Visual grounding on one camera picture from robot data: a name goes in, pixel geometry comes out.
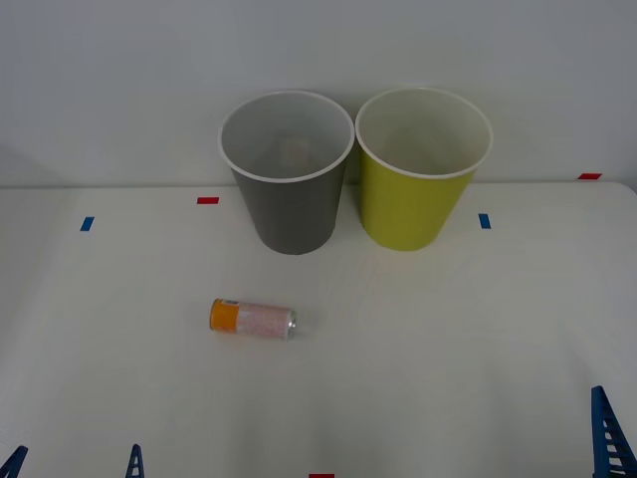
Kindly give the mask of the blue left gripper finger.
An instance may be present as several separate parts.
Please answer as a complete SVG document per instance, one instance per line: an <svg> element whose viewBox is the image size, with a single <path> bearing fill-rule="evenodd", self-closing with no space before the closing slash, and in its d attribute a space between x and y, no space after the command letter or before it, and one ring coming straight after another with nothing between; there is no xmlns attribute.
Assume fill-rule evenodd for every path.
<svg viewBox="0 0 637 478"><path fill-rule="evenodd" d="M18 478L27 453L26 446L18 446L1 466L0 478Z"/></svg>
<svg viewBox="0 0 637 478"><path fill-rule="evenodd" d="M144 478L144 465L142 451L139 444L134 444L131 448L125 478Z"/></svg>

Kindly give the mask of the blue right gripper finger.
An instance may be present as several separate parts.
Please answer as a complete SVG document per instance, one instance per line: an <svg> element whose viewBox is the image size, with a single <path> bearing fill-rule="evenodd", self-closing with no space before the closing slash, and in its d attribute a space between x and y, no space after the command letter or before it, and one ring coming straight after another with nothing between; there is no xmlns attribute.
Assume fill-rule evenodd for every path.
<svg viewBox="0 0 637 478"><path fill-rule="evenodd" d="M591 390L593 478L635 477L636 457L601 385Z"/></svg>

